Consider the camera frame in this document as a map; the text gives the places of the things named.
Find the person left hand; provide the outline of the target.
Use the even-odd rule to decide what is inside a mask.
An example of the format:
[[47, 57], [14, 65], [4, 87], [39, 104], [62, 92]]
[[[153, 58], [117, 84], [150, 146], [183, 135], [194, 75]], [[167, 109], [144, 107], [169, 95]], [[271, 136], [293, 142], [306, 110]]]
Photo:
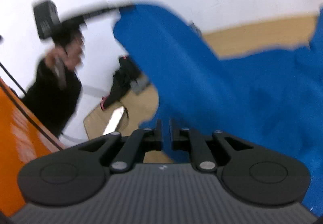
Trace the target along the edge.
[[69, 71], [75, 71], [75, 69], [82, 64], [82, 57], [84, 47], [84, 37], [80, 31], [73, 34], [72, 41], [66, 46], [61, 47], [58, 43], [46, 54], [44, 62], [46, 66], [54, 71], [54, 66], [57, 60], [62, 60], [65, 67]]

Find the person black sleeve forearm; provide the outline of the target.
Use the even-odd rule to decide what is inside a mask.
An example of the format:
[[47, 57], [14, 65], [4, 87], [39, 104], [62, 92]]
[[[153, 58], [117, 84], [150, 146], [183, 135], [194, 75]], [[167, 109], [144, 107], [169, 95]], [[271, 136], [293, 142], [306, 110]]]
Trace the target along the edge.
[[27, 90], [22, 103], [54, 136], [64, 130], [73, 116], [82, 84], [76, 73], [66, 70], [66, 87], [61, 89], [58, 79], [42, 59], [37, 67], [36, 80]]

